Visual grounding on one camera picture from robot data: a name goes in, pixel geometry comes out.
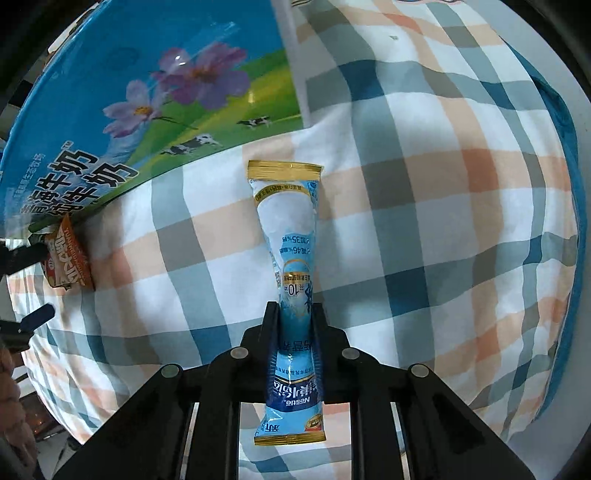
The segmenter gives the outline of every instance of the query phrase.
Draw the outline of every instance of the orange stripe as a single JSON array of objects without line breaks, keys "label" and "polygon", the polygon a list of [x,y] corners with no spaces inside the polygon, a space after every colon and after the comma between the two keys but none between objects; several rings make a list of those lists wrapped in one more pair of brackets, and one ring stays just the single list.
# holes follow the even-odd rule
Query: orange stripe
[{"label": "orange stripe", "polygon": [[[538,327],[548,330],[549,349],[560,333],[568,301],[544,297],[539,299],[537,304],[540,312]],[[468,340],[449,352],[437,355],[435,358],[437,374],[441,377],[459,375],[473,368],[474,365],[481,364],[499,354],[521,337],[523,318],[523,311],[511,313],[496,320],[489,329],[473,340]],[[492,367],[490,362],[486,364],[487,371],[491,371]]]},{"label": "orange stripe", "polygon": [[334,470],[335,480],[349,480],[351,478],[351,460],[331,462],[330,466]]},{"label": "orange stripe", "polygon": [[73,371],[72,377],[78,388],[84,392],[88,400],[98,410],[100,418],[106,420],[119,408],[115,392],[96,386],[95,381],[88,375],[86,361],[88,360],[77,355],[69,356],[69,364]]},{"label": "orange stripe", "polygon": [[570,192],[569,169],[563,158],[554,156],[538,157],[546,188]]},{"label": "orange stripe", "polygon": [[[392,20],[392,22],[402,21],[400,11],[391,2],[391,0],[374,0],[374,4]],[[417,50],[419,62],[432,70],[442,72],[443,69],[437,61],[437,57],[432,52],[426,38],[425,32],[421,29],[421,25],[417,21],[406,17],[404,25],[402,25],[408,32],[413,44]],[[449,119],[452,128],[456,134],[462,157],[467,172],[467,182],[469,192],[482,193],[492,192],[490,195],[471,195],[470,202],[472,204],[472,222],[474,231],[479,244],[479,252],[485,251],[492,245],[496,245],[499,241],[501,232],[504,227],[503,210],[501,199],[498,194],[499,180],[495,169],[495,163],[492,153],[486,142],[486,137],[480,123],[465,98],[442,98],[437,97],[447,118]],[[474,306],[483,306],[480,312],[474,312],[475,330],[478,331],[479,324],[482,322],[485,325],[494,323],[494,308],[490,310],[488,307],[495,305],[498,301],[496,292],[496,285],[493,282],[484,282],[480,287],[472,289]],[[496,371],[501,367],[500,355],[493,355],[492,352],[498,347],[493,344],[483,343],[480,345],[477,342],[469,342],[465,344],[464,349],[460,349],[458,353],[460,358],[456,358],[455,368],[465,369],[468,365],[472,365],[474,361],[470,361],[470,357],[474,355],[478,358],[479,351],[483,351],[483,356],[488,359],[486,364],[482,361],[476,361],[476,383],[477,386],[483,386],[492,380]],[[441,359],[437,361],[437,372],[439,373],[439,365],[445,363]]]},{"label": "orange stripe", "polygon": [[521,415],[527,415],[531,420],[534,419],[535,414],[542,404],[545,394],[542,393],[539,397],[529,398],[527,400],[521,400],[517,412],[515,413],[515,419]]},{"label": "orange stripe", "polygon": [[[316,24],[316,30],[314,30],[309,23],[299,25],[295,31],[299,43],[302,43],[308,38],[320,34],[336,25],[350,23],[351,25],[367,27],[380,25],[388,26],[394,24],[402,28],[414,30],[416,33],[438,41],[444,45],[453,46],[453,42],[447,36],[441,25],[434,24],[424,18],[411,17],[402,13],[376,12],[375,10],[366,10],[363,8],[352,7],[350,5],[339,7],[339,12],[346,18],[346,20],[343,19],[338,12],[328,10],[318,12],[314,15],[313,19]],[[497,35],[488,24],[471,25],[467,28],[481,46],[503,44],[499,35]]]},{"label": "orange stripe", "polygon": [[322,413],[324,415],[332,415],[335,413],[343,413],[344,411],[349,411],[349,404],[348,403],[334,403],[334,404],[324,404],[322,407]]},{"label": "orange stripe", "polygon": [[275,137],[261,138],[242,146],[242,163],[244,165],[244,178],[246,178],[246,165],[249,160],[289,161],[296,156],[295,146],[290,133]]},{"label": "orange stripe", "polygon": [[[248,145],[249,153],[245,158],[273,158],[277,155],[283,160],[289,160],[293,157],[290,153],[293,145],[286,139],[254,144]],[[570,191],[570,183],[562,178],[563,169],[557,166],[560,163],[564,164],[564,159],[540,158],[545,165],[544,178],[547,185],[552,184],[561,190]],[[523,156],[519,152],[468,148],[461,152],[413,155],[406,157],[405,163],[418,202],[469,192],[482,194],[497,192],[498,189],[531,187]],[[466,167],[465,174],[460,170],[460,163]],[[457,174],[453,179],[448,179],[442,168],[456,171]],[[319,199],[320,220],[343,218],[371,211],[360,167],[323,176]],[[495,202],[491,203],[493,200],[494,197],[482,195],[473,196],[472,199],[475,212],[486,213],[475,215],[476,230],[483,246],[495,243],[499,226],[502,226],[502,209],[500,205],[495,205]],[[254,201],[251,199],[202,213],[193,217],[192,221],[208,260],[244,251],[262,242]],[[158,233],[152,231],[117,248],[106,258],[93,260],[90,270],[96,289],[120,288],[143,278],[165,274],[167,271],[160,248]],[[8,285],[11,294],[34,292],[34,275],[12,275],[8,277]],[[44,292],[54,297],[61,297],[67,293],[63,288],[51,288],[47,281],[44,282]],[[77,294],[77,290],[72,291],[72,294]]]},{"label": "orange stripe", "polygon": [[[123,238],[126,225],[123,222],[121,202],[113,204],[109,216],[114,230],[112,237]],[[115,251],[116,260],[109,263],[110,268],[105,272],[105,277],[99,279],[101,285],[104,285],[103,281],[107,279],[115,284],[123,285],[125,282],[125,286],[115,289],[119,317],[122,319],[120,322],[122,337],[148,335],[143,319],[138,315],[136,292],[132,283],[137,281],[140,275],[145,275],[144,272],[148,273],[145,277],[155,274],[158,266],[165,270],[156,232],[144,235],[134,244],[133,246],[125,245],[122,249]]]}]

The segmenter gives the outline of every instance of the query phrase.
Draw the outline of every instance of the plaid fabric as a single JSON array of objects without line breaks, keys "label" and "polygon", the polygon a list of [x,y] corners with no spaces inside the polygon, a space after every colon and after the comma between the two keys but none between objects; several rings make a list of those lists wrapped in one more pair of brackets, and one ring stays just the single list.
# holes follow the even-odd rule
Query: plaid fabric
[{"label": "plaid fabric", "polygon": [[[385,364],[424,362],[507,439],[545,395],[577,260],[560,140],[510,49],[461,2],[313,0],[294,8],[314,127],[193,162],[81,228],[95,293],[9,279],[18,316],[58,314],[25,354],[80,441],[161,365],[237,345],[277,296],[250,159],[324,165],[315,301]],[[348,478],[347,405],[326,443],[255,447],[241,478]]]}]

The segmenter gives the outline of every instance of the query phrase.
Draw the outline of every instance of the floor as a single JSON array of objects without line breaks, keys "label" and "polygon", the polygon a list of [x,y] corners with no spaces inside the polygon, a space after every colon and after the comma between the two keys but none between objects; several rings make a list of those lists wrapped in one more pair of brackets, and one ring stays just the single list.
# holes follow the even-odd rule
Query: floor
[{"label": "floor", "polygon": [[[586,190],[591,192],[591,105],[573,76],[551,48],[521,18],[500,0],[465,0],[490,25],[526,57],[566,101],[577,129],[579,158]],[[587,198],[587,211],[591,212],[591,195]],[[591,268],[586,266],[579,317],[591,312]],[[0,317],[13,319],[5,281],[0,284]],[[555,400],[544,415],[526,431],[516,434],[509,445],[530,467],[538,480],[551,480],[568,460],[581,437],[591,424],[591,382],[587,366],[591,362],[591,322],[579,321],[576,326],[571,357]],[[59,434],[41,442],[40,463],[47,476],[72,455],[64,452],[66,434]]]}]

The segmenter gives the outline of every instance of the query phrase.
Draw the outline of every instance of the blue stripe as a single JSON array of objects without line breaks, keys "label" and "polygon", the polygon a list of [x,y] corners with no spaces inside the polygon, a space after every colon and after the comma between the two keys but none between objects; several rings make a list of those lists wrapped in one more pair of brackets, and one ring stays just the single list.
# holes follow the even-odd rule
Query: blue stripe
[{"label": "blue stripe", "polygon": [[581,297],[581,289],[583,287],[583,262],[585,258],[585,246],[587,240],[587,210],[585,205],[585,191],[583,187],[583,179],[579,171],[579,149],[577,144],[577,133],[574,128],[573,118],[564,100],[560,95],[546,82],[534,66],[529,63],[519,52],[515,51],[510,45],[509,48],[513,54],[523,65],[525,71],[533,80],[538,89],[542,100],[550,114],[552,123],[556,128],[564,157],[566,158],[566,165],[569,169],[570,185],[573,194],[573,203],[575,215],[577,218],[577,227],[579,230],[579,245],[577,262],[574,270],[573,288],[570,293],[569,309],[566,313],[563,322],[562,334],[560,335],[556,356],[554,358],[554,365],[550,374],[548,382],[548,390],[544,403],[540,407],[536,419],[539,418],[543,412],[548,408],[556,392],[560,381],[564,374],[567,361],[569,360],[570,347],[573,341],[574,326],[576,323],[577,310]]},{"label": "blue stripe", "polygon": [[[230,349],[232,344],[207,262],[204,261],[199,239],[191,224],[191,213],[183,196],[183,186],[182,168],[175,168],[152,180],[152,221],[158,234],[168,277],[177,293],[187,327],[191,330],[194,341],[194,347],[191,347],[191,366],[196,367],[212,362],[217,355]],[[175,212],[173,219],[180,220],[170,223],[171,212]],[[177,251],[179,247],[172,245],[174,231],[168,228],[171,226],[179,228],[177,233],[183,235],[180,257]],[[162,357],[165,351],[155,346],[154,349],[160,362],[164,363]]]}]

